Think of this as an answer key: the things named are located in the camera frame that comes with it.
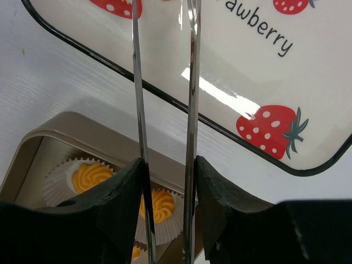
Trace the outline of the gold square tin box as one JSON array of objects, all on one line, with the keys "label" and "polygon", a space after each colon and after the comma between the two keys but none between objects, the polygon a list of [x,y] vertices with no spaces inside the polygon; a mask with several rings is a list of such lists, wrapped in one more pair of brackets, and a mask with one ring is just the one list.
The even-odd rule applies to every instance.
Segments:
[{"label": "gold square tin box", "polygon": [[[185,166],[149,149],[152,188],[184,193]],[[46,206],[41,181],[57,165],[94,158],[118,171],[139,157],[139,144],[82,114],[60,113],[20,141],[1,185],[1,200],[28,208]],[[158,263],[182,263],[182,233],[157,246]]]}]

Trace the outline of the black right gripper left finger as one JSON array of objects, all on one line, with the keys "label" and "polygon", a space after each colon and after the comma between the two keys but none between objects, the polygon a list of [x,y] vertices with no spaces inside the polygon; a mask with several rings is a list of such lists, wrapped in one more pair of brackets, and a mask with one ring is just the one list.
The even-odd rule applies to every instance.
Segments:
[{"label": "black right gripper left finger", "polygon": [[1,263],[130,263],[142,159],[56,207],[1,202]]}]

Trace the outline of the strawberry print tray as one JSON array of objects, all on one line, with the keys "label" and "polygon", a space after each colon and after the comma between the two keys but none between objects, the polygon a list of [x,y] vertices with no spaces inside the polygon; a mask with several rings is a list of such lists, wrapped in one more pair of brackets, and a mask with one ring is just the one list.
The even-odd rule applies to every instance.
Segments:
[{"label": "strawberry print tray", "polygon": [[[133,81],[132,1],[22,1]],[[136,1],[143,87],[187,112],[187,1]],[[351,151],[351,1],[201,1],[199,118],[300,177]]]}]

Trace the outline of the metal tongs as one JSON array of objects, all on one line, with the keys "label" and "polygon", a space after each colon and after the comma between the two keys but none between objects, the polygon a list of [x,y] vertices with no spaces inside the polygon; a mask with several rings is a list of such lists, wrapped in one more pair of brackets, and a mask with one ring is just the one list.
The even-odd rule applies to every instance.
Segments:
[{"label": "metal tongs", "polygon": [[[201,42],[201,1],[188,1],[190,20],[190,74],[188,126],[185,165],[185,192],[183,210],[183,263],[194,263],[195,257],[195,196],[196,196],[196,152],[199,116],[200,42]],[[142,190],[145,202],[145,225],[149,263],[157,262],[156,235],[153,220],[152,195],[150,187],[149,154],[145,122],[144,97],[139,42],[138,4],[132,2],[133,70],[136,96],[137,122],[140,156],[144,160],[145,176]]]}]

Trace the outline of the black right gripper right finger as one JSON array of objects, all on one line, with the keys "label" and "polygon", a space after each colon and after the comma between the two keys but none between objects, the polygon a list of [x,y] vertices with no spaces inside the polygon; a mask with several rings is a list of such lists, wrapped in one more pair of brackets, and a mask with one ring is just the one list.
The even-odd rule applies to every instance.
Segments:
[{"label": "black right gripper right finger", "polygon": [[351,263],[351,201],[261,200],[196,158],[198,211],[211,263]]}]

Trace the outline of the orange swirl cookie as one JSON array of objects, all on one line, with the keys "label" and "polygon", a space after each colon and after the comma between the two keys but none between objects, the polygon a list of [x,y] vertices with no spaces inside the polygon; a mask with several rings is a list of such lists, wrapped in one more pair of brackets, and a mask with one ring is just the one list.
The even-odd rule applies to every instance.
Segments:
[{"label": "orange swirl cookie", "polygon": [[132,256],[131,256],[131,262],[133,262],[138,257],[140,257],[140,255],[141,255],[141,249],[139,247],[137,247],[137,246],[134,246],[133,247]]},{"label": "orange swirl cookie", "polygon": [[105,165],[98,162],[93,164],[83,163],[73,173],[71,182],[75,192],[82,194],[112,176],[113,172]]},{"label": "orange swirl cookie", "polygon": [[154,223],[162,223],[168,219],[175,210],[173,196],[163,190],[152,191],[152,208]]}]

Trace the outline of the white paper cupcake liner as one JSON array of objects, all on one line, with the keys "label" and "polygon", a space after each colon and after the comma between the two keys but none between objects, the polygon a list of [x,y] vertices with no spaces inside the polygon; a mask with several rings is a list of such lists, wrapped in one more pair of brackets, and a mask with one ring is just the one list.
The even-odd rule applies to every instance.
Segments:
[{"label": "white paper cupcake liner", "polygon": [[100,163],[111,169],[114,175],[114,170],[104,161],[94,158],[75,158],[69,159],[56,166],[45,177],[42,183],[43,196],[46,203],[51,206],[57,206],[61,202],[71,199],[79,195],[75,192],[72,185],[72,175],[83,163],[93,164]]},{"label": "white paper cupcake liner", "polygon": [[173,241],[183,230],[184,199],[181,195],[164,189],[173,196],[175,210],[172,215],[162,223],[154,223],[156,245],[163,245]]},{"label": "white paper cupcake liner", "polygon": [[146,244],[134,241],[131,264],[149,264],[149,255]]}]

